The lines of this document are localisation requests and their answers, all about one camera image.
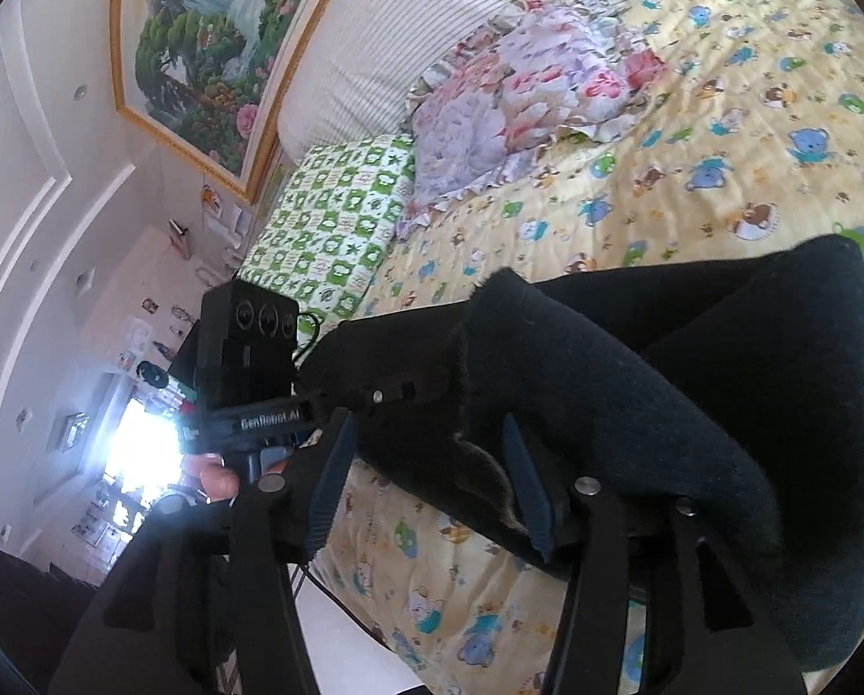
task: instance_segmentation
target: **green patterned pillow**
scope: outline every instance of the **green patterned pillow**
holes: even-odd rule
[[[316,146],[287,184],[239,278],[293,297],[322,331],[358,310],[387,258],[393,226],[412,194],[412,136]],[[313,333],[300,320],[301,345]]]

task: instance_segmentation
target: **finger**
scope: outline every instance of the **finger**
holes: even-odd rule
[[[275,462],[271,467],[268,467],[266,471],[262,473],[262,475],[268,475],[270,473],[283,473],[283,469],[287,467],[287,463],[290,462],[289,459],[282,459],[280,462]]]
[[[188,475],[199,478],[203,468],[213,463],[222,464],[222,457],[219,455],[184,455],[180,461],[180,470]]]
[[[200,473],[203,491],[212,501],[231,499],[239,493],[239,476],[228,468],[215,462],[210,462]]]

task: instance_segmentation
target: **gold picture frame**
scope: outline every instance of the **gold picture frame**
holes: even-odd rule
[[[192,143],[189,143],[189,141],[180,138],[180,136],[157,119],[143,115],[127,104],[126,78],[124,76],[122,53],[123,0],[110,0],[110,64],[116,110],[127,121],[132,122],[136,127],[149,133],[159,143],[164,144],[171,151],[183,157],[189,163],[196,166],[197,169],[200,169],[213,183],[234,193],[245,201],[245,203],[254,204],[261,191],[268,166],[271,164],[271,160],[274,158],[279,145],[277,118],[280,115],[280,106],[282,106],[283,99],[285,99],[286,93],[290,89],[291,83],[293,83],[294,75],[303,59],[303,54],[316,28],[319,26],[319,21],[322,19],[330,1],[319,0],[303,24],[294,24],[294,31],[299,32],[299,38],[296,44],[294,44],[293,52],[287,62],[286,69],[276,78],[279,83],[276,92],[274,92],[274,99],[267,105],[262,106],[261,111],[257,113],[254,124],[257,125],[262,121],[264,123],[260,132],[260,138],[254,149],[247,149],[243,157],[242,173],[239,175],[227,169],[223,164],[217,163],[214,158],[202,152],[199,148],[192,145]],[[282,38],[281,44],[290,40],[291,34],[286,33]],[[282,59],[280,58],[280,50],[274,59],[274,64],[277,64],[278,59]],[[275,76],[267,76],[266,82],[270,82],[273,79],[275,79]],[[260,90],[261,96],[264,96],[265,93],[266,90],[262,87]]]

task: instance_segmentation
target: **pillow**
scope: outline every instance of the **pillow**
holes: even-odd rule
[[[412,137],[388,135],[309,151],[239,278],[288,295],[331,329],[351,319],[387,257],[412,192]],[[300,345],[314,327],[302,317]]]
[[[404,236],[467,192],[518,180],[559,131],[617,141],[664,64],[605,0],[514,0],[410,91],[415,195]]]

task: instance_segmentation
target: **yellow bedsheet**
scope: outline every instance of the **yellow bedsheet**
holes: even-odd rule
[[[540,281],[753,257],[828,232],[864,253],[864,17],[852,0],[639,0],[625,17],[671,67],[632,134],[563,141],[537,175],[399,243],[362,315],[465,299],[500,266]],[[536,692],[564,585],[366,466],[345,493],[319,558],[345,604],[435,693]],[[807,679],[818,689],[827,673]]]

